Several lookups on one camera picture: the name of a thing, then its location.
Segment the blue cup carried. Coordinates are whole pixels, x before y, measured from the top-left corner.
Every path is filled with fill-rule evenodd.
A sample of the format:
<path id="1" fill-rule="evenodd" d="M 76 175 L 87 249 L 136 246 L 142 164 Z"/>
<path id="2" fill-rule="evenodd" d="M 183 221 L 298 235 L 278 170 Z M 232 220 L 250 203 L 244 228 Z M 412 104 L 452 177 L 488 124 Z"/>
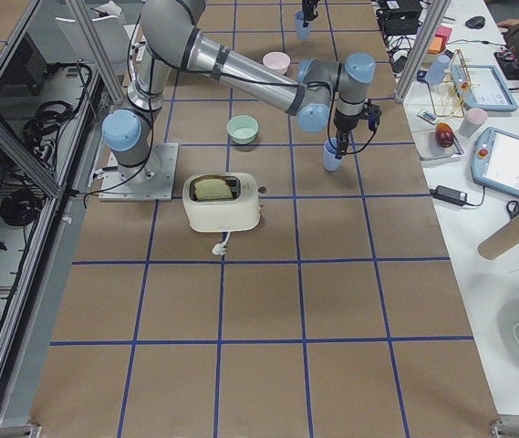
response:
<path id="1" fill-rule="evenodd" d="M 296 37 L 301 41 L 307 41 L 311 32 L 311 24 L 305 20 L 305 15 L 302 11 L 295 13 L 295 33 Z"/>

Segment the pink bowl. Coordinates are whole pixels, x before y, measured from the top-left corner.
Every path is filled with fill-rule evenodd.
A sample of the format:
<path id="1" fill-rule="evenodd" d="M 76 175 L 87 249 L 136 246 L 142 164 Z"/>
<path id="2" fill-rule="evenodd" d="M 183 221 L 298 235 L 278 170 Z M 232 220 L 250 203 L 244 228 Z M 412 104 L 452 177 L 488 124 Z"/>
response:
<path id="1" fill-rule="evenodd" d="M 284 75 L 289 69 L 291 59 L 284 52 L 272 51 L 263 56 L 262 62 L 265 67 Z"/>

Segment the blue cup standing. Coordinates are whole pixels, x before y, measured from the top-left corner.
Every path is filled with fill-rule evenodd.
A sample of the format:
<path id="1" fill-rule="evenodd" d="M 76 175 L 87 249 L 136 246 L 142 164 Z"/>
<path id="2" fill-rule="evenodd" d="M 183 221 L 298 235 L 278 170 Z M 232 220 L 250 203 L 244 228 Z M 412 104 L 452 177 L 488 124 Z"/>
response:
<path id="1" fill-rule="evenodd" d="M 323 166 L 327 172 L 335 172 L 339 169 L 343 156 L 337 155 L 337 139 L 326 140 L 323 149 Z"/>

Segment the green bowl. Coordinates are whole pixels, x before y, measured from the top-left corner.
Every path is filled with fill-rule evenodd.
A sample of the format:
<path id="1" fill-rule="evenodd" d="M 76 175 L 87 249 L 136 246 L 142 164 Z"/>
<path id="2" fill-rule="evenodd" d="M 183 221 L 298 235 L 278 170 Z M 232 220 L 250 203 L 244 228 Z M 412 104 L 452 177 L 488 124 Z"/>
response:
<path id="1" fill-rule="evenodd" d="M 259 123 L 252 116 L 237 115 L 227 122 L 226 129 L 232 142 L 246 145 L 255 140 Z"/>

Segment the blue cup on rack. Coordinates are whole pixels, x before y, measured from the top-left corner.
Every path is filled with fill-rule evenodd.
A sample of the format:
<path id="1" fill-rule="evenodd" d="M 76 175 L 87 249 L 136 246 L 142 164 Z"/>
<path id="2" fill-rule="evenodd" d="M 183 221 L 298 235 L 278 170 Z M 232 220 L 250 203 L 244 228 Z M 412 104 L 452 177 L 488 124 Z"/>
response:
<path id="1" fill-rule="evenodd" d="M 424 81 L 430 86 L 441 84 L 449 65 L 450 58 L 447 55 L 438 55 L 427 70 Z"/>

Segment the metal tray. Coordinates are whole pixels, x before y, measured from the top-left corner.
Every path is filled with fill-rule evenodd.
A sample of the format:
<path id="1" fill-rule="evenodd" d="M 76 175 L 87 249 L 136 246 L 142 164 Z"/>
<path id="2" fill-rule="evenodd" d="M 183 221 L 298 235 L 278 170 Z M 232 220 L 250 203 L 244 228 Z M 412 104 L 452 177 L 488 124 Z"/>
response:
<path id="1" fill-rule="evenodd" d="M 450 147 L 442 147 L 435 139 L 436 130 L 423 130 L 413 134 L 415 146 L 422 162 L 458 161 L 465 155 L 464 149 L 454 143 Z"/>

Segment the red apple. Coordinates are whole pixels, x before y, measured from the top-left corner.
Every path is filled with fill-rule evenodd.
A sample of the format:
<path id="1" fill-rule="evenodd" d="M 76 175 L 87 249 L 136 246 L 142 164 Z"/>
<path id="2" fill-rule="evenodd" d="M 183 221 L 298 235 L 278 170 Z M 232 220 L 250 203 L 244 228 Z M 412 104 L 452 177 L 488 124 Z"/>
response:
<path id="1" fill-rule="evenodd" d="M 445 122 L 438 122 L 435 128 L 434 139 L 442 148 L 450 148 L 455 140 L 452 127 Z"/>

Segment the pink cup on table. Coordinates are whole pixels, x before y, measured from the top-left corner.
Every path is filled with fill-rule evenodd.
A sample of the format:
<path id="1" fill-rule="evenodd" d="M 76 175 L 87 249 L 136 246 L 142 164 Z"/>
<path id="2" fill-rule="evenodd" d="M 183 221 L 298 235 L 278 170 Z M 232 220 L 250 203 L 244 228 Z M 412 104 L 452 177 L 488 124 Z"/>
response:
<path id="1" fill-rule="evenodd" d="M 488 113 L 484 109 L 470 108 L 466 111 L 458 134 L 462 137 L 471 137 L 488 120 Z"/>

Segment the teach pendant far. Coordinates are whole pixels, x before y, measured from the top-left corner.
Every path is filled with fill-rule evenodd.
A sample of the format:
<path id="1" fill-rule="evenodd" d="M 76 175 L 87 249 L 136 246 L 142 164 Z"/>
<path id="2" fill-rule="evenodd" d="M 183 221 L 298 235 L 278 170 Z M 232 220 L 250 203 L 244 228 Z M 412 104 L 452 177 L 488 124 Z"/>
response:
<path id="1" fill-rule="evenodd" d="M 499 70 L 492 65 L 453 65 L 452 83 L 466 109 L 514 112 L 518 106 Z"/>

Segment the teach pendant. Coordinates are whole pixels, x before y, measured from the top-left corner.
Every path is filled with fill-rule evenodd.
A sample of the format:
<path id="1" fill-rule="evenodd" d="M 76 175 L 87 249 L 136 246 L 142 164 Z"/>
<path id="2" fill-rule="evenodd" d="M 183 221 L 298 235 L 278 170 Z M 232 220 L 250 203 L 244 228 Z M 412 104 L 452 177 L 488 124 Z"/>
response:
<path id="1" fill-rule="evenodd" d="M 466 109 L 514 112 L 518 106 L 499 70 L 492 65 L 453 65 L 452 83 Z"/>
<path id="2" fill-rule="evenodd" d="M 519 198 L 519 135 L 487 128 L 475 142 L 471 173 L 475 183 Z"/>

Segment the white toaster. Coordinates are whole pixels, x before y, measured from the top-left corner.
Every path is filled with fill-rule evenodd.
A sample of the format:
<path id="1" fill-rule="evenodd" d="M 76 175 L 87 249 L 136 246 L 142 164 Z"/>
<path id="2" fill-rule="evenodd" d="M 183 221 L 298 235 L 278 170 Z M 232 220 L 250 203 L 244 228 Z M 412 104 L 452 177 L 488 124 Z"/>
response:
<path id="1" fill-rule="evenodd" d="M 198 201 L 194 195 L 194 183 L 210 178 L 226 180 L 233 198 Z M 253 175 L 245 172 L 193 175 L 183 184 L 182 203 L 191 229 L 200 233 L 247 231 L 260 221 L 258 184 Z"/>

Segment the bread slice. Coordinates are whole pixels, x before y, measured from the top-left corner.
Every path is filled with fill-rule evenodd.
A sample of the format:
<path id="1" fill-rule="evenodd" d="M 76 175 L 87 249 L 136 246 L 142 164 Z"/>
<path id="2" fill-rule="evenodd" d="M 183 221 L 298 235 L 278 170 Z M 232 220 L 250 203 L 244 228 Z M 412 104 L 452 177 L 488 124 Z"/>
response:
<path id="1" fill-rule="evenodd" d="M 194 195 L 198 201 L 229 200 L 233 198 L 228 182 L 224 179 L 202 179 L 194 183 Z"/>

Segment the black power adapter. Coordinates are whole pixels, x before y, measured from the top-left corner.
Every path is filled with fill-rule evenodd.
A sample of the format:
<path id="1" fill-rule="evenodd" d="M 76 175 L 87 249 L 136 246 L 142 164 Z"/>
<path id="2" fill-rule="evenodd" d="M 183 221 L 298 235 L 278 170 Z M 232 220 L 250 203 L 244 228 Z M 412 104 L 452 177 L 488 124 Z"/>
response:
<path id="1" fill-rule="evenodd" d="M 445 203 L 450 203 L 457 206 L 464 206 L 467 204 L 467 193 L 461 192 L 450 187 L 443 185 L 437 185 L 435 188 L 430 189 L 431 196 Z"/>

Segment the teach pendant near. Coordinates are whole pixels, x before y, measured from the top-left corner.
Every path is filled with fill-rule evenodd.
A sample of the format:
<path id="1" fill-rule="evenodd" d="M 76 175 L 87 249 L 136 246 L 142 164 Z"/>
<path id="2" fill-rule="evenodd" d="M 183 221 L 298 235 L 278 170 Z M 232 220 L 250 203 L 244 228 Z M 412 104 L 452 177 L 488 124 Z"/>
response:
<path id="1" fill-rule="evenodd" d="M 487 128 L 475 142 L 471 173 L 475 183 L 519 198 L 519 135 Z"/>

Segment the cardboard tube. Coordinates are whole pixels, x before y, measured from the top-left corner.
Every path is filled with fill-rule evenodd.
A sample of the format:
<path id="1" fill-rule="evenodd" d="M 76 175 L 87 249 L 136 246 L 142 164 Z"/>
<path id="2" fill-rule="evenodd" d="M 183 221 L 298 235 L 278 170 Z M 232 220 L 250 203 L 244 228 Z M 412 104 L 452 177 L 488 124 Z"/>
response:
<path id="1" fill-rule="evenodd" d="M 494 260 L 517 245 L 519 245 L 519 214 L 482 241 L 477 251 L 483 258 Z"/>

